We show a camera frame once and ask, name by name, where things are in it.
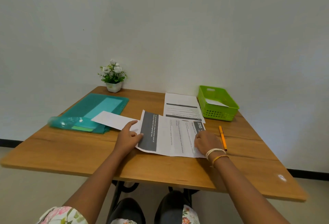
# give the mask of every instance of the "gold bangle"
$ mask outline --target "gold bangle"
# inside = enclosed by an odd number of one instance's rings
[[[221,158],[221,157],[228,157],[228,155],[219,155],[219,156],[217,156],[217,157],[212,161],[212,166],[214,166],[215,161],[216,161],[218,158]]]

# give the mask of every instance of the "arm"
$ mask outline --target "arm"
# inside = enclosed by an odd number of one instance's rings
[[[143,134],[137,135],[135,132],[129,131],[135,123],[137,121],[131,121],[122,129],[113,152],[63,205],[79,211],[88,224],[95,224],[114,173],[123,158],[134,149],[143,137]]]
[[[224,149],[220,140],[207,131],[199,132],[195,136],[194,145],[204,155],[213,148]],[[210,153],[209,160],[213,161],[219,155],[225,155],[225,153],[214,151]],[[289,223],[245,178],[228,157],[217,159],[214,167],[222,177],[228,194],[244,224]]]

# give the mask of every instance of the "white bracelet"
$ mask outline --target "white bracelet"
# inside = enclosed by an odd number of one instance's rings
[[[209,161],[209,159],[208,159],[208,156],[210,155],[210,153],[212,153],[213,151],[223,151],[225,154],[226,154],[226,152],[225,152],[225,150],[222,150],[222,149],[211,149],[210,151],[208,151],[207,153],[206,153],[206,158],[207,158],[207,160]]]

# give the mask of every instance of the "green plastic basket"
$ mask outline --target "green plastic basket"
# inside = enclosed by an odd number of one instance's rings
[[[219,101],[228,107],[208,104],[206,98]],[[223,88],[200,85],[198,99],[202,115],[206,118],[232,121],[239,109],[236,102]]]

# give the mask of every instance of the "white wall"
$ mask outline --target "white wall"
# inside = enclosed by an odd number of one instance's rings
[[[0,0],[0,138],[101,85],[226,88],[288,168],[329,172],[329,0]]]

